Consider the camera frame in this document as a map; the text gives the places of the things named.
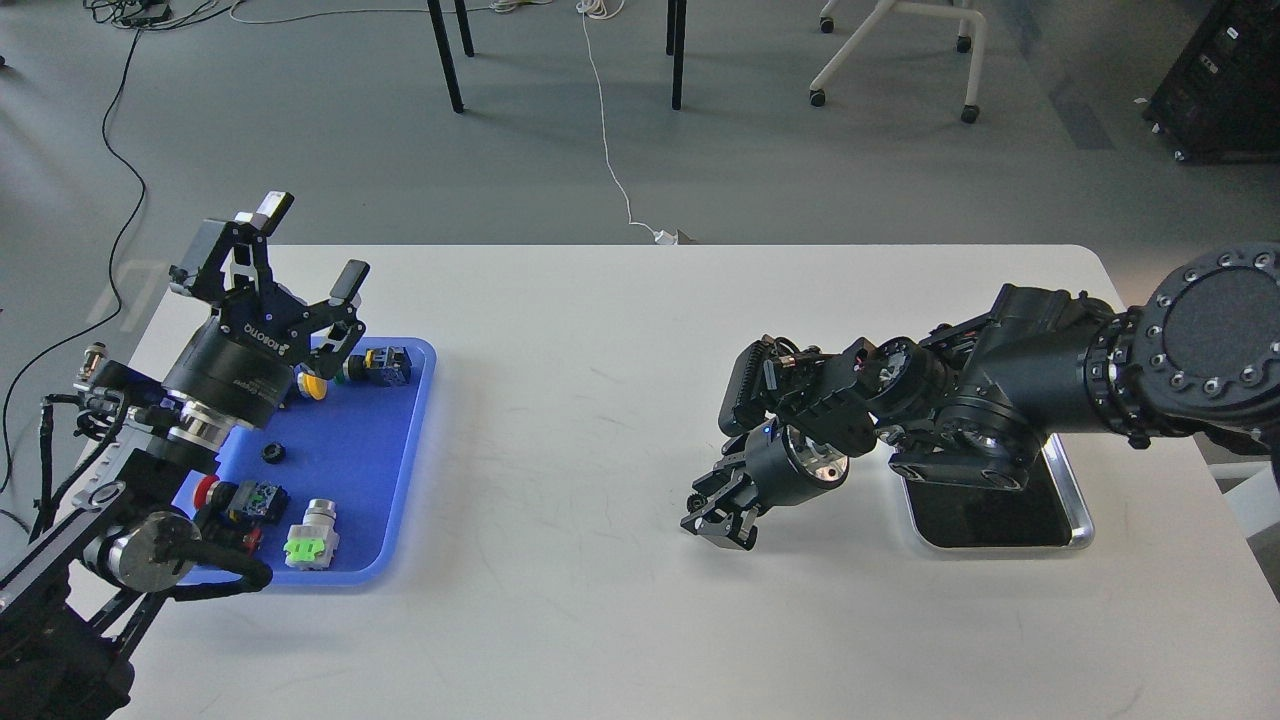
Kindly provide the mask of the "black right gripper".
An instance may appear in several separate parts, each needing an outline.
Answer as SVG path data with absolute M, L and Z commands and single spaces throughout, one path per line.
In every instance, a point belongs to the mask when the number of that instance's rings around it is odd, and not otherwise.
M 692 483 L 680 527 L 727 550 L 755 548 L 758 516 L 841 487 L 849 456 L 787 424 L 763 424 L 731 439 Z

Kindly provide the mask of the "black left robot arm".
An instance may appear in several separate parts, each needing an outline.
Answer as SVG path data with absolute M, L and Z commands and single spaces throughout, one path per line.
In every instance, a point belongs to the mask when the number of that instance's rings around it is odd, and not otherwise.
M 63 489 L 42 488 L 26 556 L 3 577 L 3 716 L 105 719 L 131 698 L 131 655 L 169 600 L 257 592 L 273 570 L 202 537 L 174 506 L 192 471 L 211 474 L 236 427 L 265 427 L 297 368 L 332 379 L 365 327 L 351 260 L 328 299 L 306 304 L 279 286 L 268 241 L 293 197 L 268 193 L 256 211 L 205 220 L 175 293 L 210 307 L 164 380 L 115 361 L 90 363 L 73 401 L 108 419 L 93 465 L 60 521 Z

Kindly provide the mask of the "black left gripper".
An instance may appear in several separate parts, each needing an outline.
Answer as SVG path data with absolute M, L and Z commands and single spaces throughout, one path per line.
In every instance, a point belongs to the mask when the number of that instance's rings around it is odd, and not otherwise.
M 256 211 L 204 220 L 169 269 L 170 291 L 207 304 L 211 316 L 163 387 L 248 427 L 268 424 L 297 373 L 334 379 L 366 331 L 357 315 L 366 261 L 348 260 L 330 297 L 311 305 L 274 281 L 268 238 L 293 201 L 292 193 L 270 191 Z

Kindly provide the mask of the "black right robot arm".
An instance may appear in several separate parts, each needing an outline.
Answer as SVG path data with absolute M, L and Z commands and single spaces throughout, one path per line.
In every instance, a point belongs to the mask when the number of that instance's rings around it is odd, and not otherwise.
M 1277 338 L 1275 242 L 1197 258 L 1124 313 L 1005 284 L 987 313 L 918 341 L 827 354 L 763 336 L 736 359 L 721 460 L 680 524 L 751 550 L 759 518 L 837 489 L 852 459 L 887 445 L 927 543 L 1080 547 L 1092 528 L 1053 439 L 1111 433 L 1147 448 L 1201 433 L 1276 461 Z

